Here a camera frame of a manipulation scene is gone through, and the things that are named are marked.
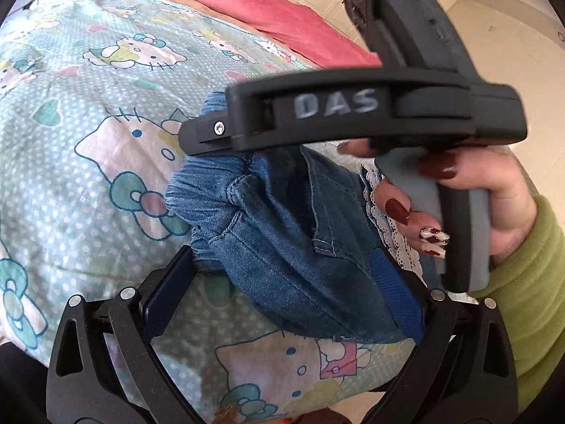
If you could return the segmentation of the right hand red nails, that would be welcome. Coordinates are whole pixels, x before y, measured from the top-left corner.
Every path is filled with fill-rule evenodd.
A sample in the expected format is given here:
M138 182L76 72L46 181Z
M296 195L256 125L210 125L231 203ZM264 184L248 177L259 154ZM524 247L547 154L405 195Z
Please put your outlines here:
M432 212L417 207L418 180L447 189L484 189L489 195L489 254L502 264L526 240L534 228L537 205L517 159L500 147L459 147L429 154L410 163L406 175L384 167L385 179L374 192L377 208L394 219L401 235L415 250L444 258L453 239L444 222Z

